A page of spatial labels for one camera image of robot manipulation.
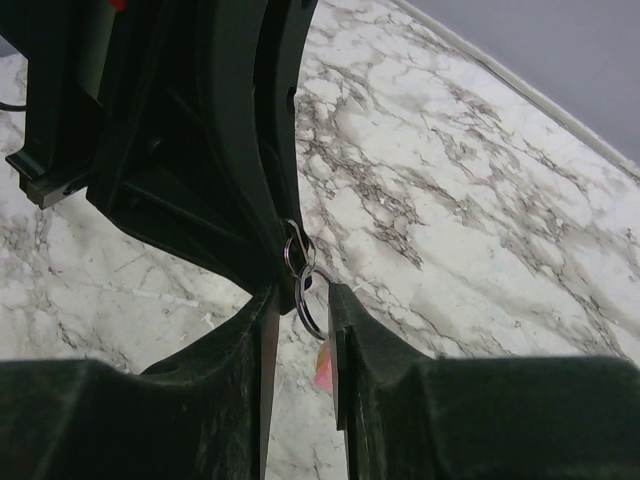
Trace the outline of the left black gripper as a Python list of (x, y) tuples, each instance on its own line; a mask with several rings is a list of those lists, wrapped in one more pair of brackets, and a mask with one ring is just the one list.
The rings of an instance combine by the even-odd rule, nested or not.
[(284, 233), (255, 121), (266, 10), (2, 2), (1, 36), (28, 61), (24, 104), (1, 106), (26, 115), (24, 145), (7, 158), (21, 190), (48, 208), (84, 188), (92, 169), (88, 200), (129, 235), (249, 293), (283, 286)]

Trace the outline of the black head silver key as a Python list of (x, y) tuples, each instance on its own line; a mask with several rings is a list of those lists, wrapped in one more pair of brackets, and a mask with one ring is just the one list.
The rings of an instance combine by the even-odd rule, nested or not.
[(283, 249), (284, 263), (294, 278), (301, 278), (306, 268), (316, 265), (315, 244), (293, 219), (285, 219), (283, 224), (290, 234)]

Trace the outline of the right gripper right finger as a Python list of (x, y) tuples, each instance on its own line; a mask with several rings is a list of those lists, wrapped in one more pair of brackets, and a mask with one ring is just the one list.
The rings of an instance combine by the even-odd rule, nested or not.
[(639, 371), (614, 357), (430, 358), (329, 288), (352, 479), (635, 479)]

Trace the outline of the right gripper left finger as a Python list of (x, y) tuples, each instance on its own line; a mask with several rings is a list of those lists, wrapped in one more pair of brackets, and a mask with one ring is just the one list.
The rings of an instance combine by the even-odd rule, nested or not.
[(1, 366), (5, 479), (261, 479), (279, 292), (144, 372), (95, 359)]

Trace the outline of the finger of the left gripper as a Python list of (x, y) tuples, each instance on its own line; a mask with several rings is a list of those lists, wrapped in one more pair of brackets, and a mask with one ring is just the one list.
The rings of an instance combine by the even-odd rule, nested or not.
[(294, 221), (303, 228), (295, 140), (295, 95), (305, 41), (317, 3), (269, 1), (257, 45), (254, 84), (255, 118), (260, 159), (275, 208), (276, 272), (280, 312), (294, 308), (294, 277), (285, 263), (284, 248), (298, 269), (304, 256), (293, 240)]

